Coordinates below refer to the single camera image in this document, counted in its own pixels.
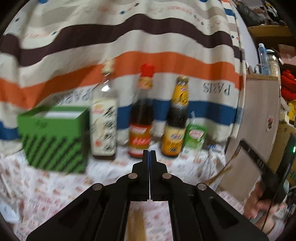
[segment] wooden board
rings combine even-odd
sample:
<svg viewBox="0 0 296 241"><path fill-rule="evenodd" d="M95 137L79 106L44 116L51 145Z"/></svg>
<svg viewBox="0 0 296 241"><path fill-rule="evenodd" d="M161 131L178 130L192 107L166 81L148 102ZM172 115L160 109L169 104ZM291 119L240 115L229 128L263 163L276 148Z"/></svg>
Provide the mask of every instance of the wooden board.
<svg viewBox="0 0 296 241"><path fill-rule="evenodd" d="M288 26L260 25L248 27L254 37L290 37L293 36Z"/></svg>
<svg viewBox="0 0 296 241"><path fill-rule="evenodd" d="M247 74L247 80L274 80L278 81L277 77L264 74Z"/></svg>
<svg viewBox="0 0 296 241"><path fill-rule="evenodd" d="M277 81L247 80L242 121L237 138L230 138L226 162L232 157L241 139L245 139L263 160L269 159L279 123L279 108ZM270 116L273 116L274 123L272 129L267 131ZM239 201L243 201L248 197L260 172L242 149L231 164L232 170L224 175L219 185Z"/></svg>

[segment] human hand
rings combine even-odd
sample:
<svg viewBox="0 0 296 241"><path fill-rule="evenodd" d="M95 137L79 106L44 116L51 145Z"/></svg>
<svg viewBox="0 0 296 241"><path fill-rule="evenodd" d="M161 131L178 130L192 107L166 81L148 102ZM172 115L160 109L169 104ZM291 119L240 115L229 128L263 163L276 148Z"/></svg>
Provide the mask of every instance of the human hand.
<svg viewBox="0 0 296 241"><path fill-rule="evenodd" d="M253 192L251 192L250 197L248 198L246 205L244 207L244 216L247 219L250 218L256 218L258 211L264 211L265 214L255 223L255 226L259 229L262 229L264 225L264 221L267 215L267 211L269 209L271 200L262 200L259 201L259 199L262 197L263 191L261 187L261 182L256 183L255 189ZM273 221L273 214L277 211L278 205L277 204L272 204L271 209L269 211L266 223L263 228L263 232L268 234L273 226L274 226L274 221Z"/></svg>

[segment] white label bottle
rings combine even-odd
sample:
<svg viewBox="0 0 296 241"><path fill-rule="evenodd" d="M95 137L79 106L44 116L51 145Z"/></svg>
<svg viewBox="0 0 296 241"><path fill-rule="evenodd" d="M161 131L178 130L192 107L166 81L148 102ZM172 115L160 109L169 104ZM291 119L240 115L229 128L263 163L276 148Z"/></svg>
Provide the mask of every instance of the white label bottle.
<svg viewBox="0 0 296 241"><path fill-rule="evenodd" d="M116 158L118 93L112 87L113 65L113 60L104 62L103 81L92 90L90 99L91 154L102 160Z"/></svg>

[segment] blue stripe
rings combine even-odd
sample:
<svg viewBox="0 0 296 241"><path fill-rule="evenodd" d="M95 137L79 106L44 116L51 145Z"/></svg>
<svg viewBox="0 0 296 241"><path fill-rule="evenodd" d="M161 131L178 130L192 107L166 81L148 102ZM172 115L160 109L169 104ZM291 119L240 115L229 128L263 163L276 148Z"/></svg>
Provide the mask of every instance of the blue stripe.
<svg viewBox="0 0 296 241"><path fill-rule="evenodd" d="M154 119L165 121L170 101L154 100ZM190 101L188 115L192 111L198 118L207 118L217 124L229 126L232 123L240 123L242 117L242 109L238 110L221 104L205 102L205 101ZM127 129L130 124L131 105L118 108L117 128ZM17 128L8 129L0 122L0 139L13 140L19 138Z"/></svg>
<svg viewBox="0 0 296 241"><path fill-rule="evenodd" d="M14 128L14 129L5 128L2 122L0 122L0 139L14 140L18 138L19 138L19 135L17 133L17 128Z"/></svg>
<svg viewBox="0 0 296 241"><path fill-rule="evenodd" d="M165 121L170 101L154 100L154 119ZM218 124L227 125L235 122L237 110L226 105L206 101L190 101L188 114L192 111L198 118L207 118Z"/></svg>
<svg viewBox="0 0 296 241"><path fill-rule="evenodd" d="M231 9L224 8L224 10L225 10L226 15L234 16L234 13L233 13L233 11Z"/></svg>
<svg viewBox="0 0 296 241"><path fill-rule="evenodd" d="M117 111L117 129L127 129L130 124L131 105L120 107Z"/></svg>

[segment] soy sauce bottle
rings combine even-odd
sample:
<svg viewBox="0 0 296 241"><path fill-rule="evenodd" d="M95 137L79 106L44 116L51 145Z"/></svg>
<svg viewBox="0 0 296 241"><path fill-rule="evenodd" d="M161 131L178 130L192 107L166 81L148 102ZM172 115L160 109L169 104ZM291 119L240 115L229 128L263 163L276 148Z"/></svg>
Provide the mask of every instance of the soy sauce bottle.
<svg viewBox="0 0 296 241"><path fill-rule="evenodd" d="M134 96L131 109L129 127L128 153L133 158L142 159L143 150L148 149L151 142L153 118L153 100L149 99L148 92L153 87L155 66L143 64L138 89Z"/></svg>
<svg viewBox="0 0 296 241"><path fill-rule="evenodd" d="M179 76L170 103L161 152L176 158L182 148L188 118L188 77Z"/></svg>

